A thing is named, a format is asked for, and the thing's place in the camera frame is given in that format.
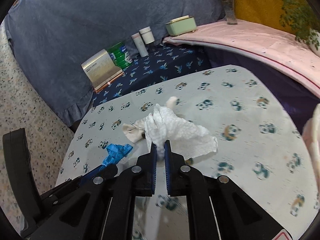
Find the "white tissue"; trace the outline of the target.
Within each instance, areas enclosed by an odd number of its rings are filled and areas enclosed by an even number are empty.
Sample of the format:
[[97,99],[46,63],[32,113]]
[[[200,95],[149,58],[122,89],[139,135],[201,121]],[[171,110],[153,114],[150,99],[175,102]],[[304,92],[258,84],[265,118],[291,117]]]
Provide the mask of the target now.
[[159,104],[146,116],[144,126],[147,146],[156,145],[159,161],[164,159],[167,140],[171,150],[185,159],[215,153],[218,148],[217,138],[208,129],[180,118],[173,110]]

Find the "blue wrapper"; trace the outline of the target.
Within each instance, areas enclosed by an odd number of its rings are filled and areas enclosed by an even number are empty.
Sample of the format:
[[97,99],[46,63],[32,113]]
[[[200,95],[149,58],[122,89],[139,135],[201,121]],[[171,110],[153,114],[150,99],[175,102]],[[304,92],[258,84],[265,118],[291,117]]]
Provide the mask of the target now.
[[129,144],[126,145],[116,145],[109,144],[106,148],[108,155],[103,160],[102,165],[117,165],[121,161],[121,159],[125,158],[131,151],[133,147]]

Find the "white trash bag bin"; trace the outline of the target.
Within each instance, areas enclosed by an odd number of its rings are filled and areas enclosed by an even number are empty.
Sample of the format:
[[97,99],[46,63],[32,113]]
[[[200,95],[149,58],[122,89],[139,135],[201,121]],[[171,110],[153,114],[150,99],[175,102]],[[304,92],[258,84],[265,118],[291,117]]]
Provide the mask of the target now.
[[313,111],[313,116],[310,118],[303,127],[302,138],[310,154],[313,171],[315,174],[317,187],[319,190],[319,175],[320,175],[320,155],[319,155],[319,142],[320,142],[320,105],[318,104]]

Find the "panda print tablecloth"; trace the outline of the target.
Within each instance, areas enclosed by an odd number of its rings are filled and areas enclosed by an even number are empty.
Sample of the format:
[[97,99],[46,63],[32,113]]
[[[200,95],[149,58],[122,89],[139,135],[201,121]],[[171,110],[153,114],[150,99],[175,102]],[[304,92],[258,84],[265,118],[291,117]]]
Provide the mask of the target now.
[[205,176],[228,176],[299,239],[318,212],[310,155],[296,125],[249,70],[224,66],[123,93],[123,85],[84,116],[57,182],[101,165],[110,144],[132,146],[132,166],[155,142]]

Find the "gold beige book box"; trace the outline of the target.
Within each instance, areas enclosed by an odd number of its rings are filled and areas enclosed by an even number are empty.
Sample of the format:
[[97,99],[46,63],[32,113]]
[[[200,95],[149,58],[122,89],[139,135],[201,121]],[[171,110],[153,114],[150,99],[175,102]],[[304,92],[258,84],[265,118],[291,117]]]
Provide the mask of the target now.
[[81,67],[95,92],[100,92],[123,74],[123,70],[114,64],[105,49],[87,59]]

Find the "navy floral cloth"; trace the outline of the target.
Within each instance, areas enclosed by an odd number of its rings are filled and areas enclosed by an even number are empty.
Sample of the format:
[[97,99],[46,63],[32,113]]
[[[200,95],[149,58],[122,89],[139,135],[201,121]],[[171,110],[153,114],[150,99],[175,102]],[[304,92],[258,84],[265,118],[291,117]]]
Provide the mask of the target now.
[[137,56],[121,77],[99,93],[93,93],[93,106],[176,77],[211,68],[209,56],[199,46],[159,46],[146,57]]

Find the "white slim bottle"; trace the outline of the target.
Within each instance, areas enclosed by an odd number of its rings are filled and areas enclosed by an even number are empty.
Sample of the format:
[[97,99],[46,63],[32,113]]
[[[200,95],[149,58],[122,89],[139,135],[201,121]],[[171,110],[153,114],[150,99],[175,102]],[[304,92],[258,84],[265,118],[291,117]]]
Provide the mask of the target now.
[[149,55],[147,49],[146,49],[146,46],[142,40],[142,37],[140,35],[140,33],[135,33],[133,34],[132,36],[132,40],[140,54],[141,57],[146,57]]

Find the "green white carton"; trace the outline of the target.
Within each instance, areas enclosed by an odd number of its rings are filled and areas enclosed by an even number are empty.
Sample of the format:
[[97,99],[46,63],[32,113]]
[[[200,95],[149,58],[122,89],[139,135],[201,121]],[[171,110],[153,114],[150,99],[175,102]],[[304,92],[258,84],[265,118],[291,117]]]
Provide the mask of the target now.
[[108,54],[113,60],[114,64],[121,69],[125,69],[132,64],[131,56],[123,42],[119,42],[107,49]]

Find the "white jar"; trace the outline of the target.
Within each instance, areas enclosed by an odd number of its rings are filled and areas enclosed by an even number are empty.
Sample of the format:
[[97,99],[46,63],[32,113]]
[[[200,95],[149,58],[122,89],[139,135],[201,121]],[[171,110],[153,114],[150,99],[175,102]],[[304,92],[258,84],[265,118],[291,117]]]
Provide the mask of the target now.
[[150,27],[145,27],[143,29],[140,29],[139,33],[140,33],[145,44],[151,44],[151,43],[155,42],[155,38],[153,36],[153,33],[152,33]]

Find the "mint green tissue box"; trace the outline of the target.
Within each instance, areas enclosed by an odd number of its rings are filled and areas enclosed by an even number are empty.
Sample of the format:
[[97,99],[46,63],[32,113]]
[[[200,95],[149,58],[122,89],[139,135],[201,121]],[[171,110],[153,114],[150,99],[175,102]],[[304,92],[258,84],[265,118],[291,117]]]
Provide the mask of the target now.
[[165,27],[170,36],[179,36],[197,29],[195,18],[189,15],[172,19]]

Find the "blue grey blanket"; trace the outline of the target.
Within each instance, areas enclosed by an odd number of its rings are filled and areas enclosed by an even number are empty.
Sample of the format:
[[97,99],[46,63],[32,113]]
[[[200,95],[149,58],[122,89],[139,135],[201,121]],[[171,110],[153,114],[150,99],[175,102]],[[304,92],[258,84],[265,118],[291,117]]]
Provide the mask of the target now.
[[225,15],[220,0],[19,0],[4,19],[10,47],[39,96],[67,125],[83,118],[93,88],[81,64],[97,52],[150,27],[157,42],[174,18],[198,25]]

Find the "pink bed sheet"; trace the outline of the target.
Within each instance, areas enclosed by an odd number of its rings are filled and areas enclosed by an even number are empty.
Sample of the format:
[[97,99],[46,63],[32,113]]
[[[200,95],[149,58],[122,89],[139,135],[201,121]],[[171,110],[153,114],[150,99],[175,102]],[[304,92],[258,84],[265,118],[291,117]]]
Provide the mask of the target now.
[[260,61],[294,79],[313,95],[319,96],[319,57],[295,36],[271,27],[238,20],[205,24],[194,32],[169,36],[171,44],[206,46]]

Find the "white pot green plant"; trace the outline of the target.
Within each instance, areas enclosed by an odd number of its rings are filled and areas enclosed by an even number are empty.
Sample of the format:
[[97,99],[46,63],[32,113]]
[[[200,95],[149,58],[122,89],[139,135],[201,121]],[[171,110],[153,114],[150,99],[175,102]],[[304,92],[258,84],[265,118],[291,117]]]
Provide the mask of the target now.
[[297,42],[309,46],[319,56],[319,18],[306,0],[281,0],[279,23],[289,27]]

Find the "yellow mustard wall cloth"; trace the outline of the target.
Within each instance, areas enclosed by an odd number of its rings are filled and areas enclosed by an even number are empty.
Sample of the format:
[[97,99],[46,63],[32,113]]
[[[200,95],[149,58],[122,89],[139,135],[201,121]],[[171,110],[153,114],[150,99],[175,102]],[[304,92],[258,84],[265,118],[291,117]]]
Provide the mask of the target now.
[[[306,4],[306,0],[297,0]],[[280,24],[280,16],[284,12],[282,9],[283,0],[234,0],[235,15],[240,20],[259,23],[268,27],[293,33],[288,26]]]

